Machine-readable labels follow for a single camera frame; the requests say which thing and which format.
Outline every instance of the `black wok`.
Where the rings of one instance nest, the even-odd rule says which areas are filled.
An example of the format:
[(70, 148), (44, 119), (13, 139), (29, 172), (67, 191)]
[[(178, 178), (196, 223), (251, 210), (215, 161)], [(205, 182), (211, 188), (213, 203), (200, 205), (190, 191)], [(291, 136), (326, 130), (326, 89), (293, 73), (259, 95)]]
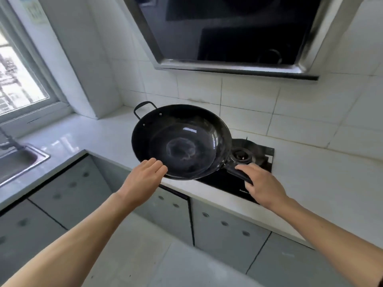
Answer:
[[(156, 109), (142, 118), (136, 111), (146, 104)], [(140, 120), (132, 133), (132, 147), (142, 162), (154, 157), (168, 167), (167, 178), (192, 180), (225, 168), (228, 173), (252, 184), (230, 160), (231, 134), (212, 112), (191, 105), (157, 108), (142, 102), (134, 109)]]

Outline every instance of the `black glass panel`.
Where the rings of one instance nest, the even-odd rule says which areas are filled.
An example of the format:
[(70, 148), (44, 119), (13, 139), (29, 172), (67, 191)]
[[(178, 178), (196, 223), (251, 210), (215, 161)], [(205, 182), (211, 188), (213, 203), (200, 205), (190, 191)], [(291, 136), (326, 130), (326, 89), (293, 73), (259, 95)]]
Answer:
[(136, 0), (165, 58), (294, 64), (320, 0)]

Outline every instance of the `gray cabinet door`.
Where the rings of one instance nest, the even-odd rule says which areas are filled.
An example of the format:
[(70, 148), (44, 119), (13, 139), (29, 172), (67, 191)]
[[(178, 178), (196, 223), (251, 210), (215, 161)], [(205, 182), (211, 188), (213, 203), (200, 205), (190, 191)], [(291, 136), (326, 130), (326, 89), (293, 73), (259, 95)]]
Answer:
[(246, 273), (270, 231), (192, 199), (195, 246)]
[(101, 158), (92, 156), (92, 159), (109, 185), (110, 190), (114, 193), (119, 190), (130, 171)]
[(317, 251), (275, 233), (247, 275), (265, 287), (351, 287)]
[(188, 200), (161, 187), (135, 212), (193, 246)]
[(111, 193), (100, 171), (88, 156), (29, 199), (70, 229), (99, 207)]
[(34, 206), (23, 201), (0, 217), (0, 285), (65, 229)]

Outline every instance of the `person's right arm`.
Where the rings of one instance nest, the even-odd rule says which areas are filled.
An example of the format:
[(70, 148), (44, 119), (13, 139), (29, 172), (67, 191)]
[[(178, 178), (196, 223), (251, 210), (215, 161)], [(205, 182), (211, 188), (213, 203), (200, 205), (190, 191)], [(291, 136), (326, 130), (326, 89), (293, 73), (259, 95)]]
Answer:
[(246, 189), (254, 199), (296, 229), (353, 285), (377, 287), (383, 278), (383, 250), (302, 207), (286, 195), (269, 172), (255, 164), (237, 165), (254, 186)]

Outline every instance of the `window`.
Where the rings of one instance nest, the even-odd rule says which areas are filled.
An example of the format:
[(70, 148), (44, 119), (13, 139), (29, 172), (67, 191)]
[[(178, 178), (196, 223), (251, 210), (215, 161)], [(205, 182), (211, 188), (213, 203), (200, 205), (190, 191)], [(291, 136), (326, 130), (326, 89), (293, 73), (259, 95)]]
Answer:
[(31, 113), (36, 119), (36, 111), (59, 103), (68, 106), (12, 7), (0, 0), (0, 124)]

